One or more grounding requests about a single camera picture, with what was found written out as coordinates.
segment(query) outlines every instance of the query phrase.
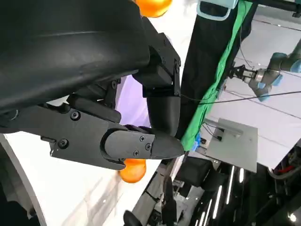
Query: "green fabric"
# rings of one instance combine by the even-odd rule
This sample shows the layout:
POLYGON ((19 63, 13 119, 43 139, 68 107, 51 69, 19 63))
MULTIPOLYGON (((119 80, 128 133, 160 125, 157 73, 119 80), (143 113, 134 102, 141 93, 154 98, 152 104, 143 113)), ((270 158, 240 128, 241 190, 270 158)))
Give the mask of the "green fabric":
POLYGON ((222 74, 224 72, 225 65, 226 65, 228 56, 231 52, 231 49, 233 47, 235 37, 236 37, 237 33, 239 32, 239 29, 245 19, 245 16, 249 12, 251 6, 252 6, 252 3, 244 1, 244 0, 239 0, 239 2, 238 2, 238 14, 237 14, 234 26, 233 26, 232 37, 218 63, 218 67, 217 67, 217 70, 215 73, 215 83, 207 90, 207 92, 203 96, 203 99, 200 103, 204 103, 204 105, 198 106, 184 136, 181 139, 181 143, 182 143, 185 151, 191 150, 192 145, 195 141, 195 137, 200 130, 203 120, 213 105, 213 104, 206 105, 205 103, 211 103, 216 100, 216 94, 218 92, 216 88, 217 88, 217 86, 221 80, 222 74))

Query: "led light strip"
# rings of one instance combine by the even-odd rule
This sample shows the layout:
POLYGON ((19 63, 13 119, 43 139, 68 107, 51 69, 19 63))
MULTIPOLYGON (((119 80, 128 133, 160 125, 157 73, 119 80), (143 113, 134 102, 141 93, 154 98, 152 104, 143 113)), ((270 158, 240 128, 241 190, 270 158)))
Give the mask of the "led light strip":
POLYGON ((243 168, 240 168, 239 171, 239 182, 242 183, 244 181, 244 176, 245 176, 245 170, 243 168))
POLYGON ((204 221, 204 226, 206 226, 206 224, 207 224, 207 220, 208 220, 208 216, 209 216, 211 204, 212 204, 212 199, 209 202, 208 210, 207 210, 207 213, 206 213, 206 218, 205 218, 205 221, 204 221))
POLYGON ((232 166, 226 204, 229 204, 235 166, 232 166))
POLYGON ((218 204, 220 203, 221 194, 222 194, 222 186, 219 187, 218 192, 217 192, 215 207, 214 207, 213 216, 212 216, 213 219, 215 219, 216 215, 217 215, 218 204))
POLYGON ((199 221, 199 225, 198 226, 202 226, 203 225, 204 218, 205 218, 205 212, 202 213, 201 220, 199 221))

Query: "black equipment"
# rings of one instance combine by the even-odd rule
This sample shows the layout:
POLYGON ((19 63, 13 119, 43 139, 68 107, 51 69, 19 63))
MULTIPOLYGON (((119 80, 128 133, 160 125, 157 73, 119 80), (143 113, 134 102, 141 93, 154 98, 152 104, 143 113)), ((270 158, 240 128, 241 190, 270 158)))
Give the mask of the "black equipment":
POLYGON ((53 157, 114 170, 125 158, 184 154, 174 138, 180 58, 131 0, 10 0, 0 26, 1 133, 40 135, 53 157), (116 90, 129 74, 152 129, 119 124, 116 90), (67 95, 68 104, 47 104, 67 95))

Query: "orange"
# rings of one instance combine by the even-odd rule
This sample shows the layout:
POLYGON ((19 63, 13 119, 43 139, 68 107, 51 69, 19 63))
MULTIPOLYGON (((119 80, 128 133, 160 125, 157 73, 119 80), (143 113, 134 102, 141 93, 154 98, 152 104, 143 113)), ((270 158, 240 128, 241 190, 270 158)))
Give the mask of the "orange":
POLYGON ((142 16, 159 17, 166 13, 173 0, 136 0, 142 16))
POLYGON ((126 167, 119 172, 120 177, 127 183, 140 181, 146 172, 145 159, 126 159, 126 167))

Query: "white table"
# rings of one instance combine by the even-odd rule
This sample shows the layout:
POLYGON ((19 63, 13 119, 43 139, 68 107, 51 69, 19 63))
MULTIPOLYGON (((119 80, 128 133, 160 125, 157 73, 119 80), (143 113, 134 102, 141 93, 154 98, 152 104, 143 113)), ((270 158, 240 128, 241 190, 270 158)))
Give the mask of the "white table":
MULTIPOLYGON (((182 69, 195 12, 196 0, 174 0, 162 17, 151 19, 158 32, 170 38, 181 57, 182 69)), ((127 184, 116 171, 50 157, 49 144, 39 136, 18 132, 7 134, 6 139, 2 137, 5 149, 22 177, 42 226, 123 225, 124 211, 134 208, 160 164, 160 160, 147 160, 143 179, 127 184)))

